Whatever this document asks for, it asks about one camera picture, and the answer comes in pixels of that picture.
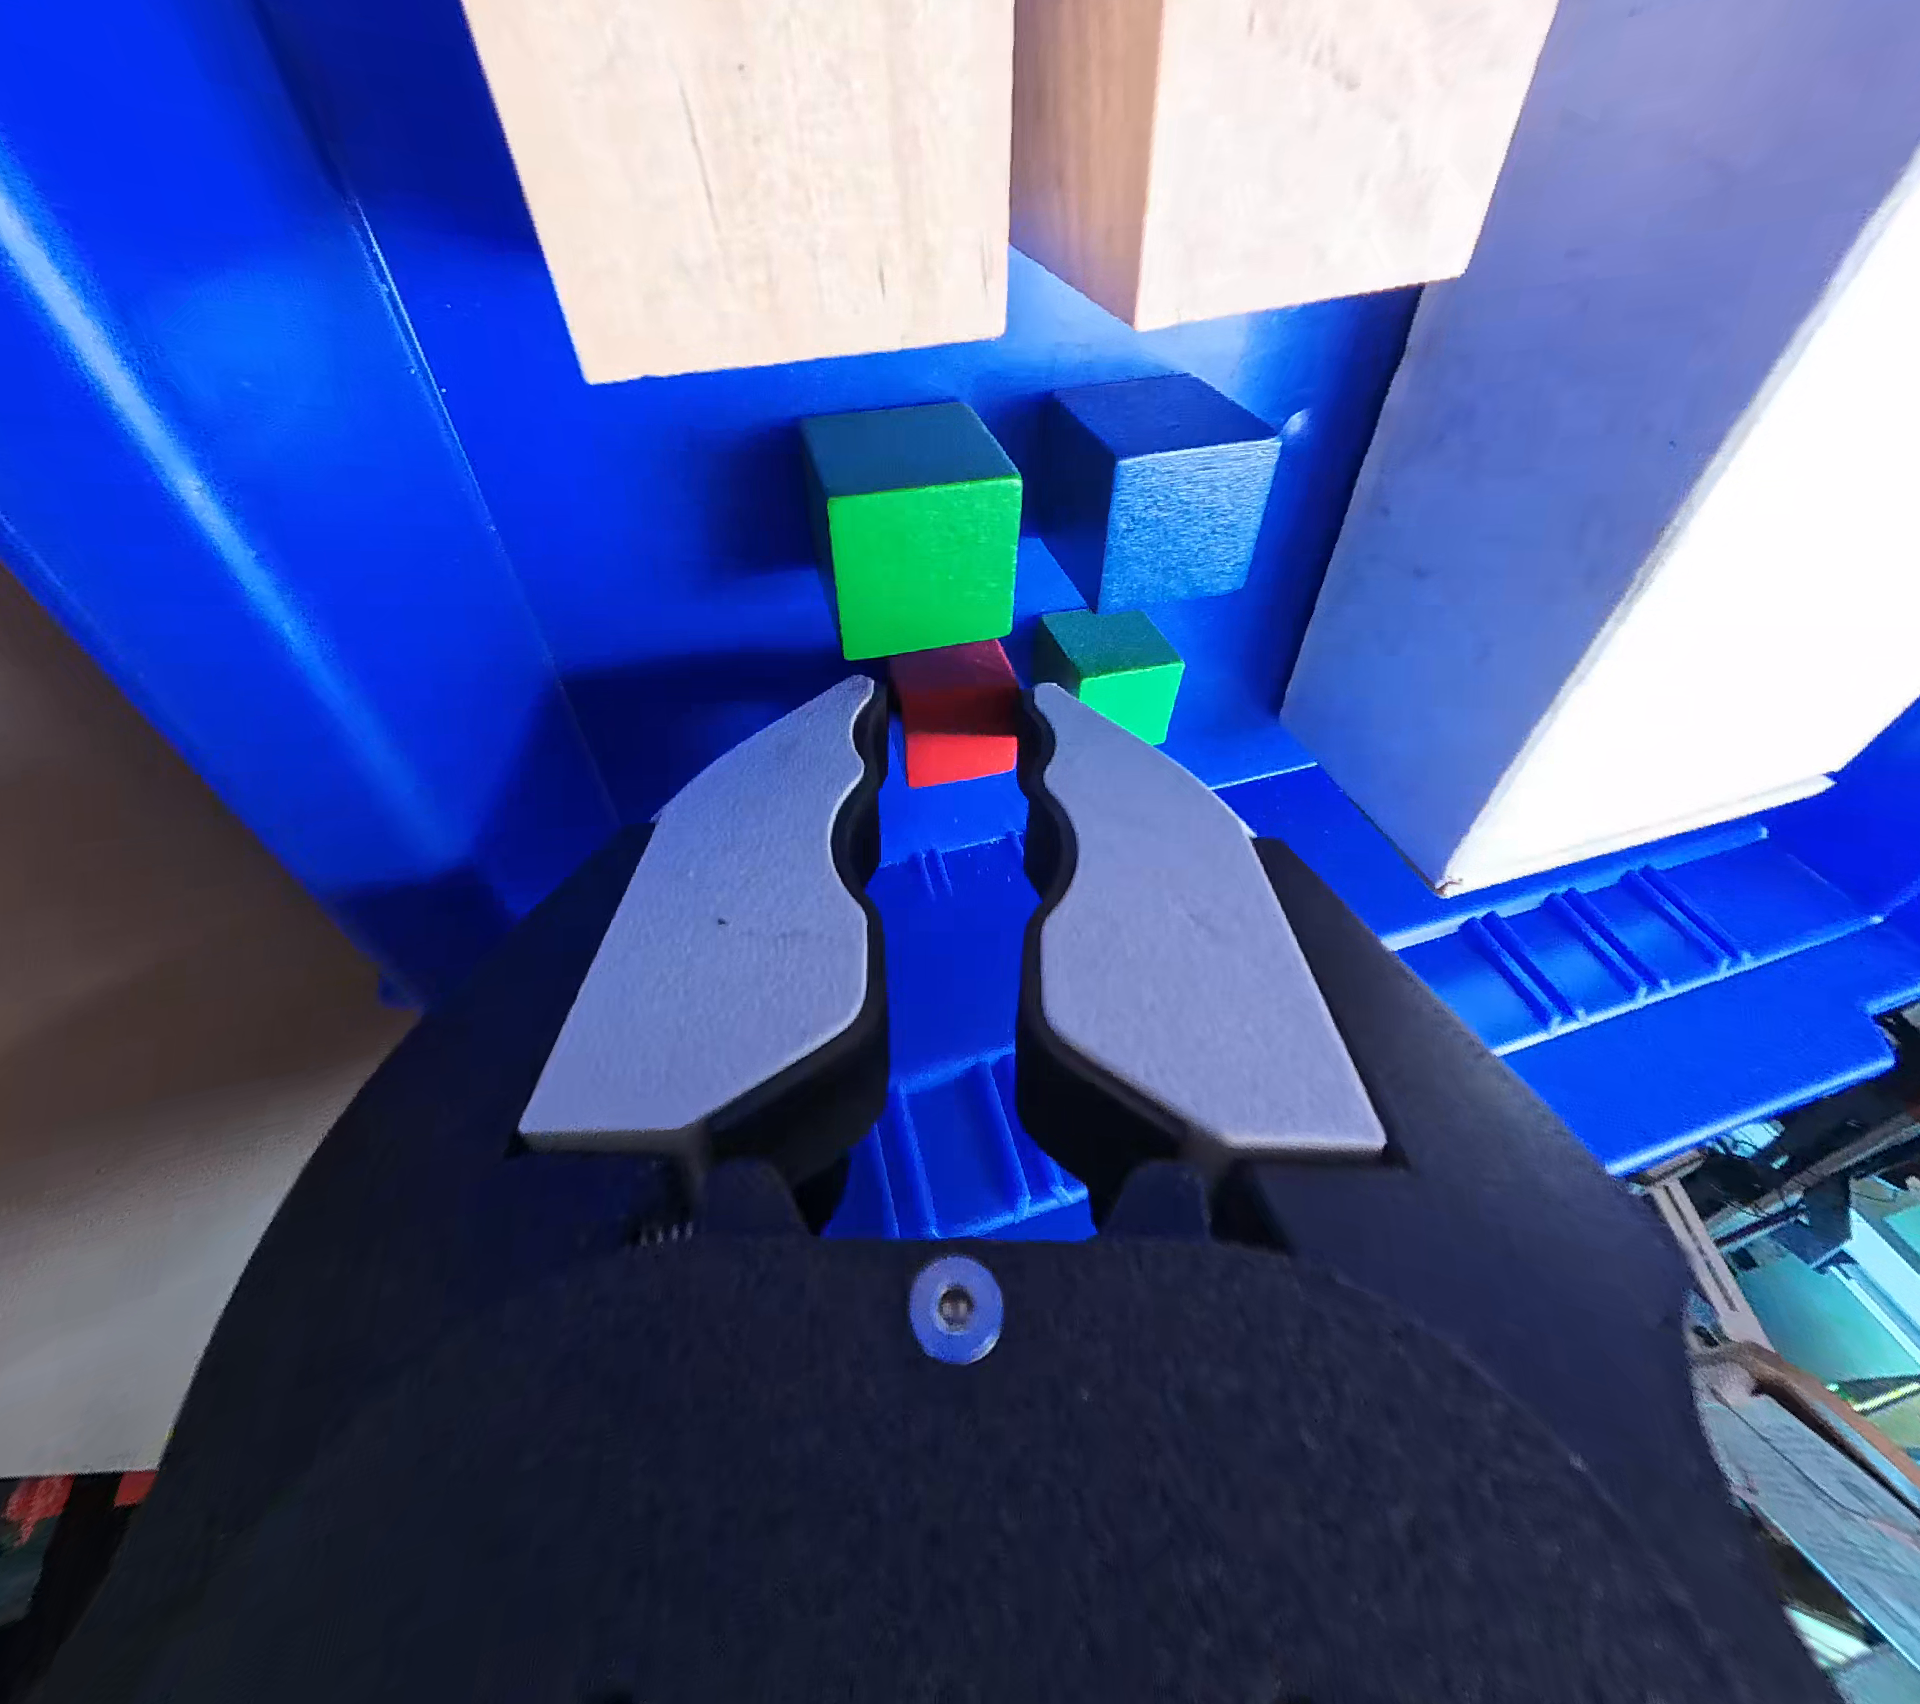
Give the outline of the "small green block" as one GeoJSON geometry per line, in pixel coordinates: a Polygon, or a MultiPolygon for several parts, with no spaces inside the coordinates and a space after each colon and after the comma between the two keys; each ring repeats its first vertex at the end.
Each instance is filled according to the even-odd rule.
{"type": "Polygon", "coordinates": [[[1159,748],[1168,739],[1187,660],[1146,613],[1045,613],[1034,632],[1032,679],[1063,687],[1159,748]]]}

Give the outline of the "large wooden block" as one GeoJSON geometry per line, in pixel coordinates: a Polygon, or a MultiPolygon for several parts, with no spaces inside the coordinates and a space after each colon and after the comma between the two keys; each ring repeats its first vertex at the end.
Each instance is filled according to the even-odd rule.
{"type": "Polygon", "coordinates": [[[1137,331],[1461,277],[1563,0],[1017,0],[1012,246],[1137,331]]]}
{"type": "Polygon", "coordinates": [[[1001,339],[1015,0],[460,0],[589,385],[1001,339]]]}

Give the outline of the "dark blue block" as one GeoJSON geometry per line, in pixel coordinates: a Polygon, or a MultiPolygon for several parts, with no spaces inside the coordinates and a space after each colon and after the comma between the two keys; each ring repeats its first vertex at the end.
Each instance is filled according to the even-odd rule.
{"type": "Polygon", "coordinates": [[[1271,423],[1190,373],[1059,390],[1026,475],[1034,531],[1090,610],[1226,597],[1280,459],[1271,423]]]}

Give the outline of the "red block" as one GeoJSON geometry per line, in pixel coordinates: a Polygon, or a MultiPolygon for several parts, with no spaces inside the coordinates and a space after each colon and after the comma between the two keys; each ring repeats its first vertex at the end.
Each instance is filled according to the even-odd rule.
{"type": "Polygon", "coordinates": [[[973,641],[889,660],[912,791],[1012,777],[1023,690],[1003,642],[973,641]]]}

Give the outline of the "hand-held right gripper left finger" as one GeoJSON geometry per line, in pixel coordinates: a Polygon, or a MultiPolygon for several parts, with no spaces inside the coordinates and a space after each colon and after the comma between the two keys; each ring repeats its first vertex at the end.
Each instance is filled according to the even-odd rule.
{"type": "Polygon", "coordinates": [[[880,863],[891,702],[846,676],[653,821],[518,1123],[546,1154],[781,1172],[823,1233],[891,1090],[880,863]]]}

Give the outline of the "blue plastic bin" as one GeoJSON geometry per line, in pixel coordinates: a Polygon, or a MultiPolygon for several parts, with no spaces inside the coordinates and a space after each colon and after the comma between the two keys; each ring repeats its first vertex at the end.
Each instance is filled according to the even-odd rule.
{"type": "Polygon", "coordinates": [[[1436,901],[1280,727],[1415,322],[1001,339],[593,387],[458,0],[4,0],[4,562],[392,982],[449,997],[616,829],[839,679],[798,423],[1182,373],[1280,430],[1170,750],[1615,1172],[1894,1108],[1916,719],[1810,805],[1436,901]]]}

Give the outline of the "white cardboard box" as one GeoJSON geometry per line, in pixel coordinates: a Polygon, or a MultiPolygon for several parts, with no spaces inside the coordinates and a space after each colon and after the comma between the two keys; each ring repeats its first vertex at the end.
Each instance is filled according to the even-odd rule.
{"type": "Polygon", "coordinates": [[[1439,895],[1793,805],[1916,702],[1918,0],[1560,0],[1284,724],[1439,895]]]}

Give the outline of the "orange plastic bag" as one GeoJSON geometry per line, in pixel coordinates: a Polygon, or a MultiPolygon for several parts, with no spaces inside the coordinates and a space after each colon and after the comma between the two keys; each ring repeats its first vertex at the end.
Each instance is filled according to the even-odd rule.
{"type": "Polygon", "coordinates": [[[110,1510],[133,1510],[149,1499],[155,1481],[155,1470],[4,1479],[2,1550],[19,1553],[35,1542],[44,1545],[78,1497],[87,1509],[105,1499],[110,1510]]]}

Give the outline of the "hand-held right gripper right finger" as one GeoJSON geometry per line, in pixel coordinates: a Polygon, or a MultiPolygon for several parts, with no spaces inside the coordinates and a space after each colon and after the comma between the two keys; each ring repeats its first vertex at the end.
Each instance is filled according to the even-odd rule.
{"type": "Polygon", "coordinates": [[[1242,819],[1063,685],[1023,701],[1017,1107],[1113,1212],[1152,1164],[1374,1166],[1389,1137],[1242,819]]]}

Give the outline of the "large green block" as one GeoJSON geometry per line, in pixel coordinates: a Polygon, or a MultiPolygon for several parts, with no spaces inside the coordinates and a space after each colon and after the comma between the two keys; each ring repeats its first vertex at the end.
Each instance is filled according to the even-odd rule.
{"type": "Polygon", "coordinates": [[[1012,635],[1025,482],[976,411],[938,400],[810,416],[798,442],[844,660],[1012,635]]]}

